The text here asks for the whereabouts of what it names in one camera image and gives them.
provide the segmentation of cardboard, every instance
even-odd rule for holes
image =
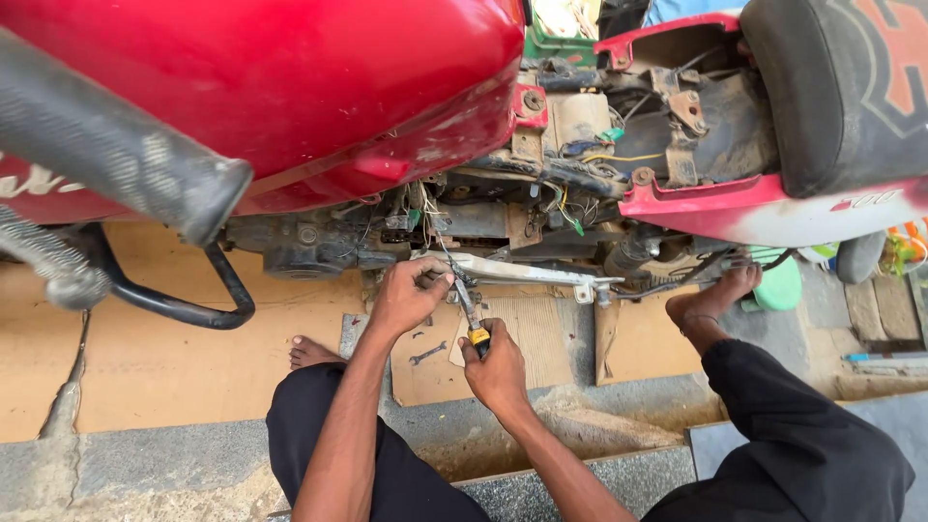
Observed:
[[[29,266],[0,263],[0,443],[39,435],[81,342],[81,313],[48,304],[44,288]]]
[[[509,291],[518,295],[485,298],[483,304],[478,305],[478,317],[498,317],[506,322],[509,334],[522,349],[529,389],[572,383],[574,376],[554,297],[526,295],[518,289]],[[494,289],[495,294],[504,292],[503,287]],[[473,397],[464,378],[463,358],[457,343],[466,329],[459,305],[441,305],[432,315],[431,327],[422,325],[400,338],[390,356],[393,398],[400,405],[417,406]],[[445,343],[447,355],[440,351],[418,366],[409,361],[441,343]]]
[[[700,372],[699,354],[664,311],[667,299],[696,292],[699,287],[691,285],[641,303],[595,307],[596,385]]]
[[[147,224],[107,227],[128,277],[189,301],[230,309],[232,301],[199,249]],[[329,282],[279,281],[257,254],[230,263],[257,305],[244,326],[189,326],[107,298],[85,348],[81,433],[262,418],[290,371],[290,338],[306,335],[338,353],[342,314],[364,313],[356,271]]]

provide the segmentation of wrench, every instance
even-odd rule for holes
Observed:
[[[427,358],[430,355],[434,355],[446,348],[448,348],[447,342],[442,341],[440,345],[436,346],[435,348],[432,348],[431,350],[425,352],[424,354],[410,357],[409,362],[411,362],[413,366],[419,366],[419,363],[422,362],[423,359]]]

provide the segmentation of bare foot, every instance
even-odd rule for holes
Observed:
[[[683,329],[686,319],[708,316],[718,319],[735,301],[757,288],[764,274],[760,267],[734,268],[721,281],[696,294],[678,295],[664,306],[675,325]]]
[[[291,341],[290,369],[299,370],[322,362],[346,362],[345,359],[326,350],[321,344],[303,335],[296,335]]]

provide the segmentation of motorcycle seat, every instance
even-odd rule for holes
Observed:
[[[928,173],[928,0],[752,0],[741,28],[787,194]]]

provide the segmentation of man's left hand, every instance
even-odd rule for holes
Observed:
[[[393,265],[383,276],[367,328],[391,337],[409,332],[445,300],[454,280],[451,267],[435,257]]]

